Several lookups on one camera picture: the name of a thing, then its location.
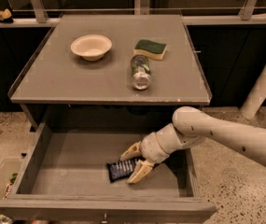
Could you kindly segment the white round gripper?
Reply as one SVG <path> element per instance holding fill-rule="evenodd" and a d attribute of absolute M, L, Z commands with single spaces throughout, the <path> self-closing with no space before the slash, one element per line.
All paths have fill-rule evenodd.
<path fill-rule="evenodd" d="M 162 163 L 169 158 L 160 146 L 157 135 L 150 133 L 141 142 L 131 145 L 126 151 L 120 155 L 121 161 L 126 161 L 142 155 L 146 161 L 139 160 L 133 170 L 133 173 L 127 180 L 128 184 L 135 184 L 146 177 L 154 168 L 153 163 Z"/>

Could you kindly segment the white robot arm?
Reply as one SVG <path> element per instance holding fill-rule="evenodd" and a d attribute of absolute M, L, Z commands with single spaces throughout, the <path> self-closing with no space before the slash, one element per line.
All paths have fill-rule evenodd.
<path fill-rule="evenodd" d="M 134 143 L 120 156 L 123 161 L 140 159 L 127 182 L 139 182 L 173 152 L 195 146 L 205 137 L 266 167 L 266 129 L 215 119 L 182 106 L 174 112 L 170 124 Z"/>

